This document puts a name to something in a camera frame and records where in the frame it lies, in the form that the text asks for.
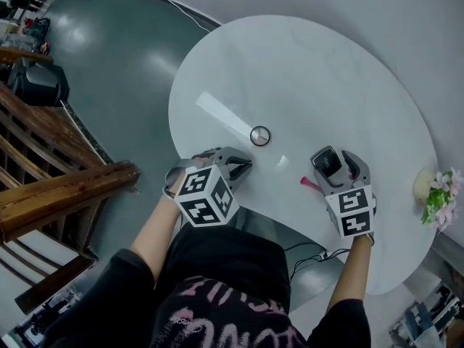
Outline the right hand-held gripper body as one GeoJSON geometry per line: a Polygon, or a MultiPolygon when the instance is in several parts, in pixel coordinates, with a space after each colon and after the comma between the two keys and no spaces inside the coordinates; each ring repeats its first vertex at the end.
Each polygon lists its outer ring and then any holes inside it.
{"type": "Polygon", "coordinates": [[[372,185],[354,186],[346,183],[338,194],[324,194],[329,216],[341,238],[372,233],[376,197],[372,185]]]}

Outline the person's left hand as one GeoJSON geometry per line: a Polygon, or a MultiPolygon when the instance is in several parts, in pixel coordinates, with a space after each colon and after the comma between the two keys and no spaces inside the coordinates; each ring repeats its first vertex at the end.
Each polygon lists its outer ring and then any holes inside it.
{"type": "Polygon", "coordinates": [[[190,159],[180,159],[175,165],[166,173],[165,186],[163,194],[174,200],[175,195],[181,187],[186,170],[190,167],[203,168],[210,164],[210,160],[214,154],[221,150],[220,147],[209,149],[199,154],[195,154],[190,159]]]}

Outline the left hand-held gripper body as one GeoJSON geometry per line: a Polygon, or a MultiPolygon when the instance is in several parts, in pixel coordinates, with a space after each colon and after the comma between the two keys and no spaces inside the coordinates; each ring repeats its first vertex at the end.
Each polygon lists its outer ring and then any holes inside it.
{"type": "Polygon", "coordinates": [[[185,175],[174,201],[187,221],[198,228],[229,224],[239,204],[220,168],[194,159],[181,160],[181,167],[185,175]]]}

